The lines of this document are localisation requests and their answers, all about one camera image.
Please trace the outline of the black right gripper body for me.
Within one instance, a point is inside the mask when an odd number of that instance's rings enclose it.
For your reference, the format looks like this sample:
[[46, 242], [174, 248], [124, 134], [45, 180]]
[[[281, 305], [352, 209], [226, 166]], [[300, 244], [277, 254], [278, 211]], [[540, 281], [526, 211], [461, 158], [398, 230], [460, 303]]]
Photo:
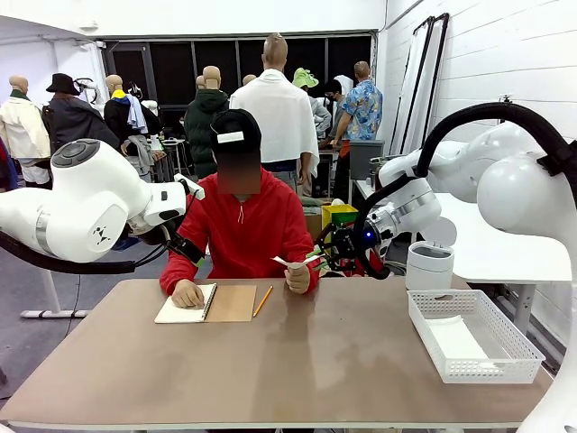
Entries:
[[333, 270], [336, 272], [359, 272], [354, 244], [353, 226], [341, 226], [332, 234]]

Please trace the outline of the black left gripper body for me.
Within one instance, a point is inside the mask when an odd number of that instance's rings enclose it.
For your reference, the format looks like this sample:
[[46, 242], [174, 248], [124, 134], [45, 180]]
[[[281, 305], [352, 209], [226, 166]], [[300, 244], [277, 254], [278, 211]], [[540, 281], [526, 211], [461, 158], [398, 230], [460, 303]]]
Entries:
[[189, 254], [192, 251], [192, 243], [166, 225], [155, 226], [145, 233], [136, 235], [136, 237], [148, 245], [163, 245], [174, 253]]

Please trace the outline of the person's left hand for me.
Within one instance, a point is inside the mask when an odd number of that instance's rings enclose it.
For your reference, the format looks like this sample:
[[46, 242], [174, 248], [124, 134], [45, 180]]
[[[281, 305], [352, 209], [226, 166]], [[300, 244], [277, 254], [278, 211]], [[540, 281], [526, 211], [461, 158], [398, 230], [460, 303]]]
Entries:
[[309, 289], [310, 271], [306, 265], [298, 268], [287, 268], [285, 280], [290, 291], [304, 294]]

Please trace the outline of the person's right hand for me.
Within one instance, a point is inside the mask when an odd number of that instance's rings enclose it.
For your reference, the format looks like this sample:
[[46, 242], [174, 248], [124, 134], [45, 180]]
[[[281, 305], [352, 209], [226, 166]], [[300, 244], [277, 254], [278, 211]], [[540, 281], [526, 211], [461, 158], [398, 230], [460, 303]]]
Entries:
[[187, 279], [176, 283], [170, 297], [173, 303], [182, 309], [202, 309], [205, 306], [202, 290], [193, 281]]

